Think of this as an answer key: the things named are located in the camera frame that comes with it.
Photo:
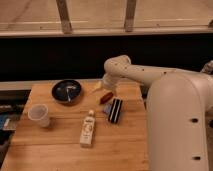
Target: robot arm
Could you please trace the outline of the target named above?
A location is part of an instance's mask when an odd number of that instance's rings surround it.
[[[102,85],[104,88],[111,90],[116,88],[116,83],[120,78],[128,78],[142,83],[146,87],[150,87],[156,79],[167,73],[194,73],[193,71],[178,68],[132,65],[127,55],[121,55],[106,60],[104,69],[106,74],[103,77]]]
[[[208,171],[205,111],[213,106],[213,78],[176,68],[131,65],[128,56],[108,59],[102,85],[120,78],[149,86],[148,148],[152,171]]]

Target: wooden tabletop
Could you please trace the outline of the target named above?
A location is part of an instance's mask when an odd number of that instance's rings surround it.
[[[139,85],[120,82],[123,100],[118,124],[111,124],[99,99],[107,91],[92,93],[96,82],[81,81],[82,97],[65,106],[51,95],[53,84],[35,84],[23,111],[1,171],[148,171],[146,112]],[[51,125],[40,128],[27,118],[33,104],[49,108]],[[92,148],[79,144],[83,119],[95,111]]]

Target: paper cup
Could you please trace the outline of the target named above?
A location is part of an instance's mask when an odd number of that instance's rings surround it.
[[[49,126],[48,107],[45,104],[33,105],[28,111],[28,118],[35,121],[41,127]]]

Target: dark blue bowl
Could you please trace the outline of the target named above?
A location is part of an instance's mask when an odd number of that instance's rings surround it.
[[[63,80],[52,88],[52,96],[59,103],[70,104],[81,93],[81,85],[75,80]]]

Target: red object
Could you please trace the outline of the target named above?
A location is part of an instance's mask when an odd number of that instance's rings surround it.
[[[113,93],[112,93],[112,92],[109,92],[109,93],[105,94],[105,95],[100,99],[100,104],[104,104],[104,103],[108,102],[112,97],[113,97]]]

